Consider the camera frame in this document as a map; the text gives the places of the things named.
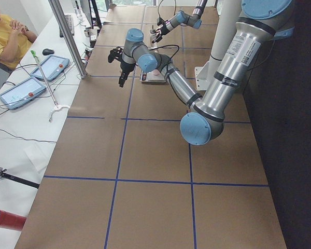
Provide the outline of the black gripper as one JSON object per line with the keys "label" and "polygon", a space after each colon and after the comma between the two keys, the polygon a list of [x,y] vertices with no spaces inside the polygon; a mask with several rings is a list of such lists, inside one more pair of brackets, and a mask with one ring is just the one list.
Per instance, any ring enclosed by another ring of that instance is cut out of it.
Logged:
{"label": "black gripper", "polygon": [[171,31],[170,27],[171,27],[171,23],[169,21],[166,21],[160,27],[155,29],[155,33],[157,34],[157,36],[153,37],[151,42],[155,44],[161,41],[162,35],[166,35]]}
{"label": "black gripper", "polygon": [[125,81],[127,80],[129,73],[134,71],[135,60],[133,58],[121,57],[120,58],[121,76],[119,77],[119,87],[123,88]]}

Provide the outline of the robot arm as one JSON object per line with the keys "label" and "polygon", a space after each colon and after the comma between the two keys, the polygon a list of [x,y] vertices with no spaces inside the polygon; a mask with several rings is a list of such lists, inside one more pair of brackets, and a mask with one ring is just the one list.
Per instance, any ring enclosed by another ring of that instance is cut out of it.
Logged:
{"label": "robot arm", "polygon": [[201,0],[198,1],[197,5],[195,6],[192,15],[189,15],[185,13],[184,11],[180,10],[169,19],[169,20],[164,20],[161,18],[159,8],[160,5],[163,1],[161,1],[158,5],[157,12],[158,12],[158,19],[157,19],[157,28],[154,29],[152,28],[150,30],[150,38],[151,38],[151,43],[157,43],[159,42],[163,36],[167,35],[169,32],[171,32],[173,29],[175,29],[178,26],[185,25],[192,27],[194,29],[199,29],[202,20],[201,16],[204,12],[204,9],[207,4],[207,0]]}
{"label": "robot arm", "polygon": [[136,66],[145,73],[159,71],[189,109],[180,121],[182,137],[192,145],[204,145],[222,133],[224,110],[260,46],[292,34],[294,7],[294,1],[242,1],[236,33],[205,94],[192,87],[170,57],[149,49],[140,29],[129,29],[124,47],[113,49],[108,61],[120,62],[120,86]]}

